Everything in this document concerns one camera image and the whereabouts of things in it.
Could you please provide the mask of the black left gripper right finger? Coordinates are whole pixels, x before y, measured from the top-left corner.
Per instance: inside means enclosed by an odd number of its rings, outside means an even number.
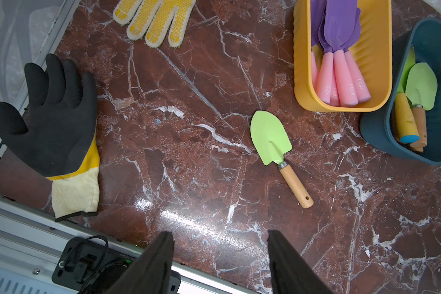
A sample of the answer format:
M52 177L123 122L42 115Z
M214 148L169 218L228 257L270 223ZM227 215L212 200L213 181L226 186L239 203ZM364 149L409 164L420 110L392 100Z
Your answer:
M274 294L331 293L278 230L268 231L268 253Z

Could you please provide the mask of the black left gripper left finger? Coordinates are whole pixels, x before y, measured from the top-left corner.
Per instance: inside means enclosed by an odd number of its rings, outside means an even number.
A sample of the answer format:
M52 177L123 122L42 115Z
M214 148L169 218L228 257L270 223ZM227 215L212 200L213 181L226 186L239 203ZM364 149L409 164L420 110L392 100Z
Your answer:
M166 294L174 254L170 232L161 232L107 290L108 294Z

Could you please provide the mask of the green shovel wooden handle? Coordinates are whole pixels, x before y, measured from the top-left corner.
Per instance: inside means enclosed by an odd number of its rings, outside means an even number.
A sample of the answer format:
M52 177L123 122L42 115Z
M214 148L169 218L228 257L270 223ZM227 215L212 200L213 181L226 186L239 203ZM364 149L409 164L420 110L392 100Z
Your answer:
M252 117L250 133L263 164L276 164L300 206L304 209L312 207L312 197L284 159L284 154L292 150L292 144L282 122L268 111L257 110Z
M405 93L411 101L420 136L418 141L410 143L409 146L412 151L422 153L428 144L426 112L433 109L437 93L437 78L427 63L419 62L411 68Z

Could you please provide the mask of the green trowel yellow handle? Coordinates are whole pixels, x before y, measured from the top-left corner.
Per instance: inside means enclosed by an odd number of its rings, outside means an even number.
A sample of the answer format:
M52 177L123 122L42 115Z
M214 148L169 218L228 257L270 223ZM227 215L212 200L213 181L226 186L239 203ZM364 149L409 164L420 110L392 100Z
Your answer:
M415 65L414 46L410 46L409 54L405 60L403 72L399 81L395 97L395 117L399 141L405 144L414 143L420 139L414 115L405 93L409 72Z

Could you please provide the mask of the purple square shovel pink handle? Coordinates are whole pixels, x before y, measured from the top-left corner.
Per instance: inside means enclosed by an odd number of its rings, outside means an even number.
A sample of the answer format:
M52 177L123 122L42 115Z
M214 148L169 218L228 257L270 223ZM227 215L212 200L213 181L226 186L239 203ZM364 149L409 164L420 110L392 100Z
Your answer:
M331 46L325 40L324 27L326 3L326 1L316 1L318 9L316 16L319 20L317 40L323 48L323 58L317 78L316 93L324 103L329 104L331 100L331 84L333 79L333 52Z
M356 18L357 2L354 0L327 0L324 37L332 48L334 73L342 107L358 104L355 87L344 56L344 48L350 40Z

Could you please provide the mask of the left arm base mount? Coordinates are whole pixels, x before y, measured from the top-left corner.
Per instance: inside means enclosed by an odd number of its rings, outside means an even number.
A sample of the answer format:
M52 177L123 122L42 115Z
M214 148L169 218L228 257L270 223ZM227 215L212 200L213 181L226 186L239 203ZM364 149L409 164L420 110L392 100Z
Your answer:
M51 279L79 294L107 294L138 258L111 249L102 235L75 237L67 243ZM171 270L167 294L176 294L180 285L180 273Z

